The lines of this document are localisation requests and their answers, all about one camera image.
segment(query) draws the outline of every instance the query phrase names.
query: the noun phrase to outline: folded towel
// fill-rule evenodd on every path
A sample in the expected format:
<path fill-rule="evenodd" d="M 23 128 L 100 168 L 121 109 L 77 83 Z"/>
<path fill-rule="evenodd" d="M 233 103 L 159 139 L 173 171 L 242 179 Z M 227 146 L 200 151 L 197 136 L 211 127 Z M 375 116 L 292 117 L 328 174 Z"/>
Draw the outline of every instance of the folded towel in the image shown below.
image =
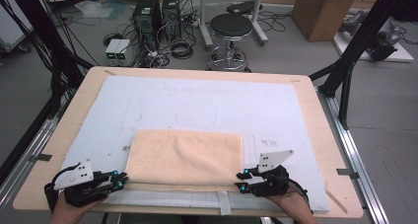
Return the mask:
<path fill-rule="evenodd" d="M 240 181 L 242 151 L 238 134 L 138 130 L 126 173 L 131 184 L 231 187 Z"/>

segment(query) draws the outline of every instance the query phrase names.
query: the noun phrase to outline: stool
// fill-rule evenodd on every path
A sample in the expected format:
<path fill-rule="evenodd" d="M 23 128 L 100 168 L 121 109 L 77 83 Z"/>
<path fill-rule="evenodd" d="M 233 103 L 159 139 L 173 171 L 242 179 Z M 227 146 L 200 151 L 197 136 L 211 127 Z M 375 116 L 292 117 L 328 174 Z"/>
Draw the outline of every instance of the stool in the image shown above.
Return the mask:
<path fill-rule="evenodd" d="M 244 68 L 244 72 L 250 73 L 247 67 L 245 53 L 234 47 L 234 41 L 245 39 L 252 31 L 251 21 L 238 14 L 223 14 L 216 16 L 210 22 L 211 34 L 220 39 L 226 40 L 225 46 L 217 46 L 210 55 L 211 62 L 206 70 L 212 70 L 215 65 L 224 70 L 236 70 Z"/>

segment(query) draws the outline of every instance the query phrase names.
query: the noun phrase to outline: human hand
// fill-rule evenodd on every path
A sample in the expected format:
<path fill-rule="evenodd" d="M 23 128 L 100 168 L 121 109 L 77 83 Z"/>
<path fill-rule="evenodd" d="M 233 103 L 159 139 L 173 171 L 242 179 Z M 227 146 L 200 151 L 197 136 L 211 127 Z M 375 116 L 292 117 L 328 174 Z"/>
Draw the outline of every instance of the human hand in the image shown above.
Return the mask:
<path fill-rule="evenodd" d="M 283 212 L 297 223 L 317 223 L 307 202 L 293 186 L 289 186 L 288 191 L 283 195 L 267 196 L 266 198 L 276 203 Z"/>
<path fill-rule="evenodd" d="M 65 201 L 65 193 L 62 191 L 58 196 L 49 224 L 77 224 L 90 209 L 104 200 L 95 201 L 82 207 L 75 207 Z"/>

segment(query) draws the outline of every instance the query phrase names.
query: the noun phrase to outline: round stool seat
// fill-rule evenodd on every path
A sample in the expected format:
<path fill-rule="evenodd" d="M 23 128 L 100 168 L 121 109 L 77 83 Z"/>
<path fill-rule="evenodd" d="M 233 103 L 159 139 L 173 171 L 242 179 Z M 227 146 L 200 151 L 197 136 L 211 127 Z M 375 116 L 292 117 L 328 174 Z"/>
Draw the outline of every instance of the round stool seat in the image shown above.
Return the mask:
<path fill-rule="evenodd" d="M 252 30 L 251 21 L 238 14 L 218 15 L 212 19 L 210 27 L 214 36 L 229 40 L 243 39 Z"/>

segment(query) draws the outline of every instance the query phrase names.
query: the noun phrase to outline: black stand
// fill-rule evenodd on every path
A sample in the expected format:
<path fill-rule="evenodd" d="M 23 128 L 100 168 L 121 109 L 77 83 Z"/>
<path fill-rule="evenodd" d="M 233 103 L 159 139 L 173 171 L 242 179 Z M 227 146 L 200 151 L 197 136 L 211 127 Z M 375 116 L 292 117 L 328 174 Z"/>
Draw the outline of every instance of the black stand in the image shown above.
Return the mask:
<path fill-rule="evenodd" d="M 335 91 L 342 83 L 341 101 L 338 118 L 344 129 L 347 126 L 348 99 L 350 94 L 351 77 L 357 60 L 372 42 L 384 22 L 390 17 L 395 7 L 402 0 L 378 0 L 368 14 L 367 18 L 351 39 L 341 57 L 328 67 L 310 75 L 311 80 L 316 80 L 329 74 L 325 83 L 318 87 L 319 92 L 326 97 L 333 98 Z"/>
<path fill-rule="evenodd" d="M 45 55 L 39 56 L 48 64 L 47 68 L 52 73 L 52 105 L 51 114 L 56 114 L 60 109 L 61 97 L 67 89 L 78 89 L 84 79 L 78 65 L 90 69 L 93 64 L 80 58 L 75 52 L 67 48 L 56 27 L 47 15 L 39 0 L 15 0 L 34 28 L 34 32 L 40 38 L 48 52 L 45 62 Z M 34 36 L 27 36 L 35 47 Z"/>
<path fill-rule="evenodd" d="M 27 150 L 33 138 L 48 117 L 57 114 L 61 108 L 61 97 L 67 91 L 75 91 L 81 85 L 84 75 L 81 68 L 90 69 L 93 64 L 79 57 L 75 51 L 68 49 L 47 15 L 39 0 L 15 0 L 34 28 L 31 32 L 15 15 L 7 0 L 0 0 L 0 5 L 12 17 L 21 31 L 32 42 L 40 59 L 46 68 L 51 71 L 52 97 L 26 131 L 12 153 L 0 167 L 0 186 L 18 163 L 22 154 Z"/>

